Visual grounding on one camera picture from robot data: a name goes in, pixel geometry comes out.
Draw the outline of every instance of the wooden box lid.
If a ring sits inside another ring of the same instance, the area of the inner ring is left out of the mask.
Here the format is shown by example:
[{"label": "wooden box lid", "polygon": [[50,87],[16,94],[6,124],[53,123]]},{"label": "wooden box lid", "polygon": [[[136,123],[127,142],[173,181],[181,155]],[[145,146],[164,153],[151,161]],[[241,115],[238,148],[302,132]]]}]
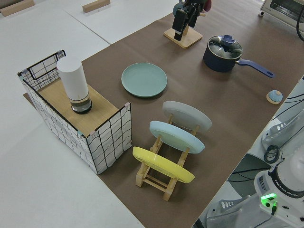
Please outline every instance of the wooden box lid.
[{"label": "wooden box lid", "polygon": [[88,88],[92,100],[92,109],[86,114],[77,114],[72,110],[60,78],[39,90],[38,93],[87,137],[118,111],[113,104],[90,85],[88,85]]}]

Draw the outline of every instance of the green light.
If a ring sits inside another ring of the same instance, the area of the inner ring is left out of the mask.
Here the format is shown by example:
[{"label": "green light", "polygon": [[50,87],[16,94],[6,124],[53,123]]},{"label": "green light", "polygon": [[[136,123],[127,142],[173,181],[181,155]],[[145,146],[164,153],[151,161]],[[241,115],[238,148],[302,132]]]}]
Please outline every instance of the green light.
[{"label": "green light", "polygon": [[261,200],[266,200],[266,199],[269,199],[269,198],[276,198],[276,194],[275,193],[270,193],[268,195],[262,196]]},{"label": "green light", "polygon": [[262,196],[261,197],[261,202],[263,205],[266,205],[268,200],[273,200],[276,198],[276,194],[275,193],[270,193],[268,195]]}]

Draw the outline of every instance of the small round button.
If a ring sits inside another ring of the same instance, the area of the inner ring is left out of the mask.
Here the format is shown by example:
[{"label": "small round button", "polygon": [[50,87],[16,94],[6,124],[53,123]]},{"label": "small round button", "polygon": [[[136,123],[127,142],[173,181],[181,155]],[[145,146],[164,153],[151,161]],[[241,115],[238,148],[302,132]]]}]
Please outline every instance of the small round button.
[{"label": "small round button", "polygon": [[278,104],[282,101],[283,95],[280,91],[272,90],[266,95],[267,100],[272,104]]}]

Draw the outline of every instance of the pot lid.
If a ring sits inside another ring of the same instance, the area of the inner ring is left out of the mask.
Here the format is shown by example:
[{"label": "pot lid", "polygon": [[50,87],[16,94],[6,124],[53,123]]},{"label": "pot lid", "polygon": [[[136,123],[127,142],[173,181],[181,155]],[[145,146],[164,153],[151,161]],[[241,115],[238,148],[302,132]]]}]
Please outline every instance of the pot lid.
[{"label": "pot lid", "polygon": [[243,52],[241,45],[230,35],[212,37],[208,47],[214,55],[224,59],[238,59]]}]

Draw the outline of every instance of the navy blue saucepan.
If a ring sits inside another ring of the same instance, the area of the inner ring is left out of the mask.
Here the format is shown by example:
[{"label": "navy blue saucepan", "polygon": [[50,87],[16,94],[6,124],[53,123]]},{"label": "navy blue saucepan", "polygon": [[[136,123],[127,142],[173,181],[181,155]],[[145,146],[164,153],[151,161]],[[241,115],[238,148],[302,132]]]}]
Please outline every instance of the navy blue saucepan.
[{"label": "navy blue saucepan", "polygon": [[212,70],[218,72],[230,71],[235,64],[241,66],[251,66],[262,74],[273,78],[275,74],[261,65],[241,59],[243,49],[241,45],[230,35],[212,37],[204,53],[203,60]]}]

